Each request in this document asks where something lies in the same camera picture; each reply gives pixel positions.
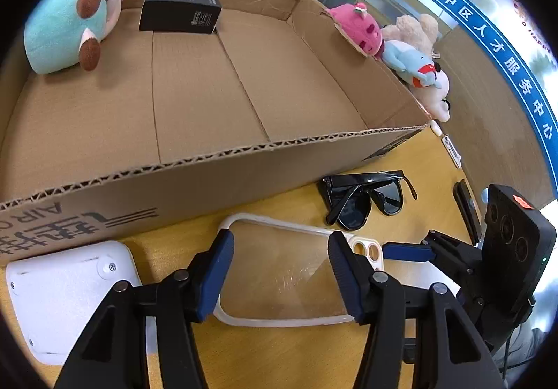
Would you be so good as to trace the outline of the grey jacket forearm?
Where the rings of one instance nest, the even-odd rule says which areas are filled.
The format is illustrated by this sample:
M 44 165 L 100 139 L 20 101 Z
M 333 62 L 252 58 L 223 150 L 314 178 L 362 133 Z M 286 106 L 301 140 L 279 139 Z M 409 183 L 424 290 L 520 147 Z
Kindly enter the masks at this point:
M 511 388 L 519 379 L 548 334 L 549 332 L 542 329 L 532 328 L 528 323 L 522 324 L 513 333 L 507 358 L 502 361 L 500 368 L 506 388 Z

